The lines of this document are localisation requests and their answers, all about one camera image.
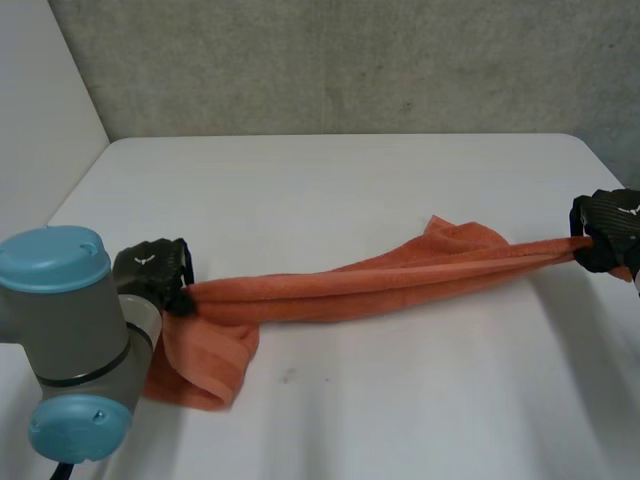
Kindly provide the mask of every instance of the teal joint cap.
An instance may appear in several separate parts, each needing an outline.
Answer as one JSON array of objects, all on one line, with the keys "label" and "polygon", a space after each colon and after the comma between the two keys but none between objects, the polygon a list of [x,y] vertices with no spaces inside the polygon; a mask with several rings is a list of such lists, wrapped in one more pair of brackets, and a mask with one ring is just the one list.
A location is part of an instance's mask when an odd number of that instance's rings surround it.
[{"label": "teal joint cap", "polygon": [[56,462],[95,462],[120,446],[130,425],[131,412],[121,403],[97,395],[60,395],[34,410],[29,441]]},{"label": "teal joint cap", "polygon": [[43,227],[0,243],[0,287],[64,293],[92,285],[111,271],[102,239],[84,227]]}]

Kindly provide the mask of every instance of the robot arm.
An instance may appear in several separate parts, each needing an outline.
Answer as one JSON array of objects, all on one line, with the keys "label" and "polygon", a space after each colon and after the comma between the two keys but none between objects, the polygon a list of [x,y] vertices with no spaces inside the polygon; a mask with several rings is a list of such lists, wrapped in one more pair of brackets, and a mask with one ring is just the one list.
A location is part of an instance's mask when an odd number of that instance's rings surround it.
[{"label": "robot arm", "polygon": [[574,253],[590,272],[626,267],[640,292],[640,192],[598,190],[574,200],[569,216],[571,235],[589,235],[593,247]]},{"label": "robot arm", "polygon": [[[120,445],[162,311],[190,313],[182,287],[192,282],[182,240],[124,250],[113,271],[100,237],[85,228],[45,227],[0,244],[0,342],[24,347],[40,383],[28,427],[38,453],[77,464]],[[65,468],[58,478],[68,478]]]}]

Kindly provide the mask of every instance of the gray concrete wall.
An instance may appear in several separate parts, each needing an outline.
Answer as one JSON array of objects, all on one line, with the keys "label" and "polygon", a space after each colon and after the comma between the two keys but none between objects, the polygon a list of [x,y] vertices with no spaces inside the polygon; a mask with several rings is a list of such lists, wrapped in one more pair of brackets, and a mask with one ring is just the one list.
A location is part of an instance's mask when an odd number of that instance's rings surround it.
[{"label": "gray concrete wall", "polygon": [[50,2],[112,140],[563,132],[640,188],[637,1]]}]

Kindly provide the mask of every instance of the white table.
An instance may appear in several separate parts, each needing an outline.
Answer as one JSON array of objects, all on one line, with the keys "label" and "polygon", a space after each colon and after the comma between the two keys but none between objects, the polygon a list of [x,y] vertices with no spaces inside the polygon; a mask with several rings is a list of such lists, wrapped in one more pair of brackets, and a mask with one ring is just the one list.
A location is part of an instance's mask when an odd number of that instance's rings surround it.
[{"label": "white table", "polygon": [[[130,139],[51,223],[95,229],[112,255],[184,237],[205,280],[339,266],[434,214],[514,242],[564,236],[574,197],[618,187],[563,135]],[[272,325],[230,411],[142,400],[120,450],[72,478],[638,478],[636,347],[633,287],[576,265],[355,323]],[[37,384],[19,347],[0,361],[0,478],[48,478],[25,433]]]}]

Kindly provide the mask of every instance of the towel fold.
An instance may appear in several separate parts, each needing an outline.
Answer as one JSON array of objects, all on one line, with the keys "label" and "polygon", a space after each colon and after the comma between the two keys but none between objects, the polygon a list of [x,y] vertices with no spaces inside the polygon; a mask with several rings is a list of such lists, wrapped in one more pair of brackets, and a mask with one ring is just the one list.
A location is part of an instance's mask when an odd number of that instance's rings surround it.
[{"label": "towel fold", "polygon": [[[475,292],[571,261],[588,237],[509,245],[477,223],[433,217],[424,233],[378,257],[332,271],[213,280],[188,291],[198,313],[165,315],[144,394],[183,406],[229,406],[244,380],[264,322],[354,320]],[[613,275],[630,281],[626,269]]]}]

